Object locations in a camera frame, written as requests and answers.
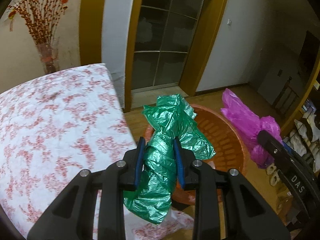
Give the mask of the green plastic bag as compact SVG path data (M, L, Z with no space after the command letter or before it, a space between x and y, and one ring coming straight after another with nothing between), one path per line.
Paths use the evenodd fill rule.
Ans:
M160 224L177 181L174 139L200 160L212 158L215 150L198 129L193 107L180 94L159 96L155 106L144 106L143 114L154 133L145 147L141 182L136 191L124 192L124 205L138 217Z

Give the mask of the magenta plastic bag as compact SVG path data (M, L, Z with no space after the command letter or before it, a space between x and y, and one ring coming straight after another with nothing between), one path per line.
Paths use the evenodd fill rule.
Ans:
M221 113L235 127L249 151L250 158L261 169L266 169L274 158L258 143L260 131L266 130L279 142L280 127L271 116L259 117L251 111L230 89L222 94L223 108Z

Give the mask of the orange plastic trash basket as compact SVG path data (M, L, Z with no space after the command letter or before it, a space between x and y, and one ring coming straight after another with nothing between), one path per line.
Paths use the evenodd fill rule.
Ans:
M247 173L249 152L231 123L208 107L192 104L198 129L212 143L216 154L208 160L219 171L236 168L243 176Z

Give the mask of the white slippers on floor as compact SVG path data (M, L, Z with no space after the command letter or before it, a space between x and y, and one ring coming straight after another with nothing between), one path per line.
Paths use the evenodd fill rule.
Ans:
M316 144L313 137L319 136L319 129L311 118L294 121L296 129L291 131L288 141L279 142L268 131L258 134L258 142L274 158L266 169L270 185L279 181L290 184L303 193L307 188L319 190L319 175L313 171L316 156L311 147Z

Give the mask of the wooden stair railing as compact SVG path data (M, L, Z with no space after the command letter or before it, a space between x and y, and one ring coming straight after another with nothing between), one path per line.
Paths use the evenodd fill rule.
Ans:
M292 80L292 77L289 76L282 90L280 91L280 93L272 103L272 108L282 118L285 118L287 112L290 110L292 105L299 98L298 93L291 87L291 80Z

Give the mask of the floral pink white tablecloth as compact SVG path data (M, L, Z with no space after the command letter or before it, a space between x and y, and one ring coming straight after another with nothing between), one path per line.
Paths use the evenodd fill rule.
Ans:
M26 236L81 170L103 170L135 147L105 64L17 85L1 94L1 206Z

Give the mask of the glass vase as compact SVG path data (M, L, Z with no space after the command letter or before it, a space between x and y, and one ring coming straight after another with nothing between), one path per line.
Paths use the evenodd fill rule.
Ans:
M46 75L60 70L58 46L59 38L54 38L50 42L36 45Z

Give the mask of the red dried branch bouquet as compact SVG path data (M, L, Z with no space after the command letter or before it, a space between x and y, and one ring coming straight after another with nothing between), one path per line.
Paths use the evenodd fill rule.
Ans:
M20 15L34 43L43 44L54 38L67 3L62 5L61 0L18 0L8 6L8 19L12 21Z

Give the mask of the glass panel door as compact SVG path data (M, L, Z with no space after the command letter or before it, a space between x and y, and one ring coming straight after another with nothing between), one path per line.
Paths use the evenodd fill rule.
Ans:
M132 90L179 83L202 6L203 0L142 0Z

